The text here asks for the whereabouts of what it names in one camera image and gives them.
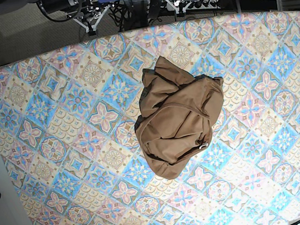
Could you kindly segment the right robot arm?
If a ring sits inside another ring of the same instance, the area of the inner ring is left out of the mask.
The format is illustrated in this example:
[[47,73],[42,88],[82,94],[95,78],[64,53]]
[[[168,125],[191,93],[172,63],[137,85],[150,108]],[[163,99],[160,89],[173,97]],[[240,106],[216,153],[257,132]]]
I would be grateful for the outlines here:
[[113,3],[99,0],[39,0],[37,7],[49,21],[63,23],[74,21],[86,34],[95,36],[102,17]]

